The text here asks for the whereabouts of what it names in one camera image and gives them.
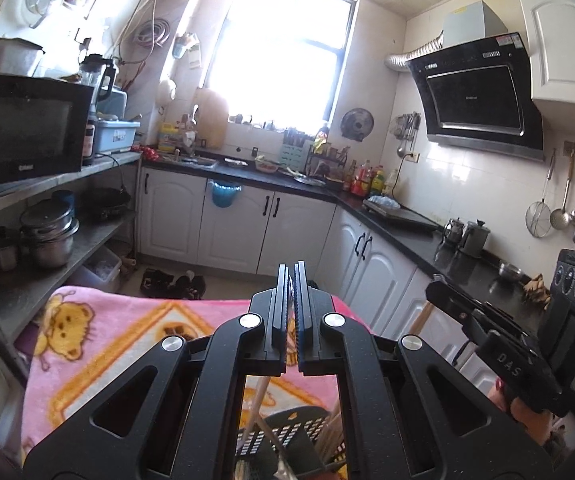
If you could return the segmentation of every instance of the black countertop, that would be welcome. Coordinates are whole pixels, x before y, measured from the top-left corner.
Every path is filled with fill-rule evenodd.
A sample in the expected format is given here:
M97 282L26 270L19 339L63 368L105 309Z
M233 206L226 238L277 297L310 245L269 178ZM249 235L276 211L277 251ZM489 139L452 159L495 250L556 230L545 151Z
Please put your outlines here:
M220 163L213 170L173 162L144 162L147 168L186 173L215 180L248 184L262 189L288 192L336 203L413 261L428 276L441 274L457 290L481 303L489 302L513 316L525 330L535 332L542 307L523 299L522 286L498 279L498 264L493 256L475 259L441 243L438 232L408 230L390 224L363 206L363 199L347 192L332 192L296 182L280 173L260 173L253 168L230 168Z

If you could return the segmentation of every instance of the pink blanket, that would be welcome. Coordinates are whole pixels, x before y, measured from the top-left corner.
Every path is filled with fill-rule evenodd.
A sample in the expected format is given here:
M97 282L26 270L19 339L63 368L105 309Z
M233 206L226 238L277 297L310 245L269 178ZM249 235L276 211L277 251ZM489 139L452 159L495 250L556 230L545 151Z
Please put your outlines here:
M336 310L356 319L339 298ZM166 335L210 335L223 322L248 311L250 300L149 300L64 286L47 302L23 408L23 455L118 377ZM296 367L294 320L289 324L288 368L272 378L261 415L298 406L331 410L336 379L303 377ZM248 377L240 417L248 420L258 378Z

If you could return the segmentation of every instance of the shelf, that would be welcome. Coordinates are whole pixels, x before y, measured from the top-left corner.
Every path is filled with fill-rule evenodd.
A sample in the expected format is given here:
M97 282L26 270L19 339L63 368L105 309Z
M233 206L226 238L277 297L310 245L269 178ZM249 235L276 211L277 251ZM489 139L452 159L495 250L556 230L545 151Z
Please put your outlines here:
M10 341L16 340L53 291L120 226L133 218L134 212L129 211L119 219L106 222L81 221L74 235L74 253L60 269L39 269L30 261L30 256L24 256L16 269L0 272L0 325L5 337Z
M126 152L117 153L113 157L117 160L119 165L129 164L135 162L140 158L140 153ZM114 161L109 156L98 158L89 166L84 166L82 170L75 173L63 173L60 175L47 176L43 178L32 178L19 182L17 186L13 186L4 192L0 193L0 211L14 205L15 203L26 200L27 198L47 191L62 184L67 184L74 180L85 178L86 176L106 171L115 166Z

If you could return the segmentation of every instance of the white cabinet door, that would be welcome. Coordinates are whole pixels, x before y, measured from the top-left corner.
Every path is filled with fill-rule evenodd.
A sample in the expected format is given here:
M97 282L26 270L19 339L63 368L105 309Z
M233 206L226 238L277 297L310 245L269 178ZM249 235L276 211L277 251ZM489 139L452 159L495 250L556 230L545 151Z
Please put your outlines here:
M575 103L575 0L521 0L521 6L532 98Z
M461 325L436 307L419 335L448 362L452 362L456 352L467 341Z
M370 328L379 316L393 312L416 266L376 234L368 234L365 251L352 278L345 303Z
M427 301L425 289L431 281L431 278L423 271L416 269L399 305L379 316L374 326L374 332L395 341L410 333L412 323L425 306Z
M368 233L369 230L358 219L344 209L336 208L323 256L314 274L321 290L344 298Z
M461 367L461 373L485 395L494 386L497 378L491 368L476 354L473 354Z
M141 182L141 253L195 264L206 179L144 168Z
M315 276L334 209L329 202L276 193L257 272L275 276L280 264L302 260L308 276Z
M269 219L273 191L243 186L231 206L214 205L207 187L198 263L254 274Z

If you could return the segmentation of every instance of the sink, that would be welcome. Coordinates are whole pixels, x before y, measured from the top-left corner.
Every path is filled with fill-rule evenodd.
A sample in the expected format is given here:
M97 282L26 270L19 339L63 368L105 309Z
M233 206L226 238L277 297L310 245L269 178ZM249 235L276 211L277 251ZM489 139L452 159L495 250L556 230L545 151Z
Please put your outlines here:
M218 165L218 160L206 156L180 156L177 159L174 155L161 155L160 158L165 162L173 162L180 166L193 166L206 170L213 170Z

